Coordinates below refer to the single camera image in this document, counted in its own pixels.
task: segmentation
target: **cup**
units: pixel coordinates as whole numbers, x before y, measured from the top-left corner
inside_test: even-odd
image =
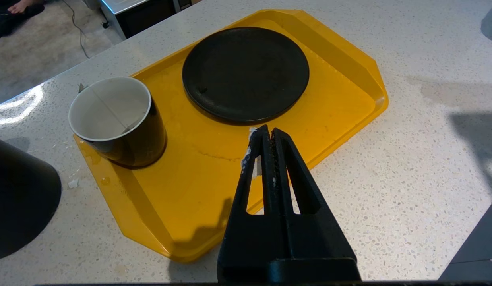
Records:
[[[70,128],[102,156],[141,167],[161,157],[166,132],[149,89],[131,77],[108,78],[84,89],[70,106]]]

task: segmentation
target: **white residue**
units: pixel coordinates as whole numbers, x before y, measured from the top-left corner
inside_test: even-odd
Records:
[[[250,135],[248,136],[248,141],[251,139],[251,136],[254,134],[255,131],[257,131],[257,128],[250,127]]]
[[[78,187],[78,179],[74,179],[73,181],[68,183],[68,188],[74,189]]]
[[[246,162],[248,161],[248,159],[250,159],[250,153],[251,153],[251,147],[248,146],[248,149],[246,149],[246,154],[244,154],[244,158],[242,158],[241,161],[241,166],[242,166],[241,174],[244,172],[244,168],[246,168]]]

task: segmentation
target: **black plate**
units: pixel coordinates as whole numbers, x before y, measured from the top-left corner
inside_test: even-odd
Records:
[[[193,48],[182,67],[190,99],[235,123],[281,115],[299,99],[309,78],[308,61],[296,43],[257,27],[210,35]]]

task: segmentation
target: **countertop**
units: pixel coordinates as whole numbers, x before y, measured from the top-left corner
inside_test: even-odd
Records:
[[[259,9],[302,9],[372,56],[391,104],[312,170],[364,280],[437,279],[492,202],[492,0],[204,0],[0,105],[0,139],[52,164],[60,206],[0,286],[215,281],[121,235],[75,146],[79,84],[128,76]],[[79,179],[77,188],[68,182]]]

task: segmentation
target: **bare foot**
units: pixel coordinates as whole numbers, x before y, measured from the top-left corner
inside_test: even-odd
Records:
[[[39,0],[20,0],[20,2],[8,8],[12,14],[23,13],[25,8],[31,6],[32,4],[38,3]]]

